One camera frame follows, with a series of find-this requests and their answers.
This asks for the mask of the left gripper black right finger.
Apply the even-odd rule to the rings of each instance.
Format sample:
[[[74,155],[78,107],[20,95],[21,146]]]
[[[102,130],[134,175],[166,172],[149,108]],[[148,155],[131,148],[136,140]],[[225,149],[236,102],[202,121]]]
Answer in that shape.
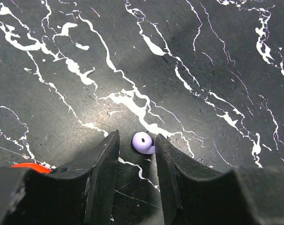
[[[166,225],[284,225],[284,166],[221,173],[155,141]]]

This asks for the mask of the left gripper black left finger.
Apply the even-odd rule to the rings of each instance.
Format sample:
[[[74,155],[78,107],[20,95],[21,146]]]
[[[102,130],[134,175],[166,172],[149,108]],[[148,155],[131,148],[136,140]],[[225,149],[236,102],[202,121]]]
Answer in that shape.
[[[51,173],[0,168],[0,225],[108,225],[119,151],[114,131]]]

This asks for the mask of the lilac earbud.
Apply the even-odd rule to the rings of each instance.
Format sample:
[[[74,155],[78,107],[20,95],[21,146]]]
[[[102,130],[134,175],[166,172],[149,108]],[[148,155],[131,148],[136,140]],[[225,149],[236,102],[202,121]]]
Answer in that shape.
[[[155,154],[155,146],[152,145],[151,137],[145,132],[137,132],[132,139],[133,148],[144,155]]]

